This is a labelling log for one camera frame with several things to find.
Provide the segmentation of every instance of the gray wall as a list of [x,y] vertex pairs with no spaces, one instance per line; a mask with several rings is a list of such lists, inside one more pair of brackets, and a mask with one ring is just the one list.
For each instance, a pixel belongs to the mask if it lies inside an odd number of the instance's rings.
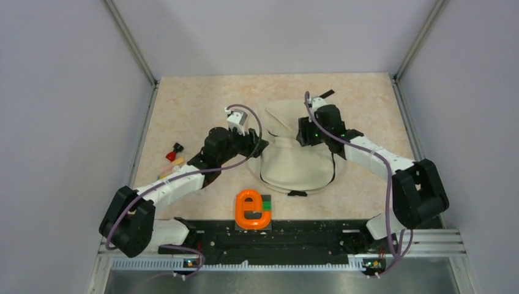
[[519,2],[451,1],[402,81],[485,293],[517,293]]
[[396,72],[435,0],[115,0],[156,77]]
[[0,293],[83,293],[149,86],[101,1],[0,1]]

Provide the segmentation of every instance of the beige cloth bag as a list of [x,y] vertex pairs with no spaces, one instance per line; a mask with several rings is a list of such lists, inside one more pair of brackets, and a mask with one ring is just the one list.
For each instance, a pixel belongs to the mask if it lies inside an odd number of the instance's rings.
[[247,164],[267,187],[304,196],[323,191],[337,178],[343,170],[344,159],[333,155],[325,144],[301,147],[296,140],[297,120],[308,116],[301,100],[265,102],[257,109],[263,139],[269,146]]

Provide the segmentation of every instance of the green block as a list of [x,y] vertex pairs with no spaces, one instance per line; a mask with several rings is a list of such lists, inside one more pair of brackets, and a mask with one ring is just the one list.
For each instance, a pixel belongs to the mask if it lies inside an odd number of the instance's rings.
[[272,210],[272,204],[270,201],[263,201],[263,211]]

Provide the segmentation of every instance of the beige table surface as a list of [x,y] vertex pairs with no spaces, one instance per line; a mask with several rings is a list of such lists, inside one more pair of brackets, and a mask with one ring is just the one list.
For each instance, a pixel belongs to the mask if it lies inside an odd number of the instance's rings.
[[[413,158],[387,73],[163,77],[134,187],[156,180],[174,142],[185,147],[180,156],[186,160],[194,156],[209,129],[226,126],[225,106],[240,103],[255,108],[262,100],[303,99],[306,90],[318,95],[329,89],[335,94],[327,100],[341,110],[346,128]],[[266,188],[244,164],[222,172],[214,183],[184,196],[157,217],[232,219],[235,195],[252,188],[272,195],[273,219],[365,219],[384,211],[385,186],[366,168],[347,162],[345,171],[323,193],[289,197]]]

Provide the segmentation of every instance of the wire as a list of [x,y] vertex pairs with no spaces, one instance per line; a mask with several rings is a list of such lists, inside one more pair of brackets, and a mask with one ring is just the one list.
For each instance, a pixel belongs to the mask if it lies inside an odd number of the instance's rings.
[[[195,254],[198,254],[198,256],[200,256],[200,264],[196,267],[196,269],[192,273],[188,274],[187,276],[184,276],[183,279],[188,279],[188,278],[196,275],[196,273],[202,268],[202,266],[206,262],[206,257],[202,254],[202,252],[200,252],[200,251],[198,251],[196,249],[192,249],[192,248],[184,247],[184,246],[177,246],[177,245],[161,245],[159,247],[166,248],[166,249],[176,249],[176,250],[182,250],[182,251],[189,251],[189,252],[193,252]],[[149,281],[154,280],[154,279],[156,279],[158,277],[162,277],[162,276],[182,277],[183,275],[175,275],[175,272],[171,273],[169,271],[165,271],[165,272],[162,272],[162,273],[154,274],[153,276],[151,276],[151,277],[147,278],[146,280],[144,280],[142,283],[140,283],[137,286],[135,286],[129,292],[129,294],[134,293],[137,289],[141,288],[142,286],[147,284]]]
[[344,141],[342,140],[341,138],[339,137],[336,137],[335,135],[333,135],[332,133],[328,132],[325,128],[323,128],[319,122],[315,119],[315,116],[313,115],[311,109],[310,109],[310,106],[308,105],[308,101],[310,100],[310,92],[306,91],[305,92],[305,106],[306,106],[306,109],[308,111],[308,115],[309,117],[312,119],[312,121],[315,123],[315,125],[323,132],[325,133],[326,135],[328,135],[328,137],[334,139],[335,141],[339,142],[339,143],[342,143],[346,146],[350,146],[350,147],[353,147],[355,149],[358,149],[358,150],[361,150],[361,151],[364,151],[366,153],[369,153],[369,154],[373,154],[375,157],[377,157],[378,159],[380,159],[382,161],[382,163],[384,163],[384,165],[386,166],[386,169],[387,169],[387,186],[386,186],[386,211],[385,211],[385,214],[386,214],[386,233],[387,233],[387,246],[389,247],[389,250],[391,252],[391,254],[393,255],[393,257],[395,259],[401,259],[403,257],[403,255],[400,255],[400,252],[395,252],[395,248],[393,247],[393,237],[392,237],[392,234],[391,234],[391,226],[390,226],[390,221],[389,221],[389,211],[390,211],[390,197],[391,197],[391,188],[392,188],[392,180],[391,180],[391,176],[392,176],[392,172],[391,172],[391,165],[389,164],[389,162],[387,161],[387,159],[380,155],[379,153],[377,152],[373,152],[372,150],[368,149],[368,148],[365,148],[365,147],[362,147],[362,146],[359,146],[359,145],[355,145],[355,144],[352,144],[348,141]]
[[122,211],[122,213],[119,215],[119,217],[117,218],[117,220],[113,224],[112,228],[110,229],[110,232],[108,233],[108,236],[106,236],[105,247],[106,247],[107,250],[115,250],[115,249],[117,249],[116,246],[113,246],[113,247],[110,246],[110,241],[112,240],[112,237],[113,237],[117,227],[119,226],[119,224],[121,224],[123,218],[132,209],[132,207],[137,202],[139,202],[139,200],[141,200],[144,196],[146,196],[147,194],[151,193],[153,190],[156,190],[157,188],[160,188],[160,187],[164,186],[166,183],[173,182],[173,181],[175,181],[177,179],[185,178],[186,176],[197,175],[199,173],[213,173],[213,172],[217,172],[217,171],[220,172],[222,170],[230,170],[231,168],[234,168],[234,167],[237,167],[238,165],[244,164],[249,158],[251,158],[252,154],[256,153],[256,151],[260,147],[261,138],[263,136],[263,128],[261,126],[260,118],[258,117],[258,115],[250,107],[248,107],[246,105],[243,105],[243,104],[231,104],[231,105],[227,106],[227,109],[232,108],[232,107],[240,107],[240,108],[243,108],[245,110],[248,110],[254,116],[254,118],[256,119],[256,122],[258,123],[258,132],[259,132],[259,134],[258,134],[258,141],[256,142],[256,145],[254,146],[254,149],[252,150],[252,152],[244,160],[242,160],[242,161],[240,161],[240,162],[238,162],[236,164],[229,165],[228,167],[208,168],[206,170],[195,170],[195,171],[190,171],[188,173],[183,173],[181,175],[174,176],[174,177],[168,179],[167,181],[161,181],[160,183],[150,187],[148,190],[145,190],[144,192],[140,193],[139,196],[135,197],[135,199],[133,199],[130,202],[130,204],[128,204],[128,206],[126,206],[126,208]]

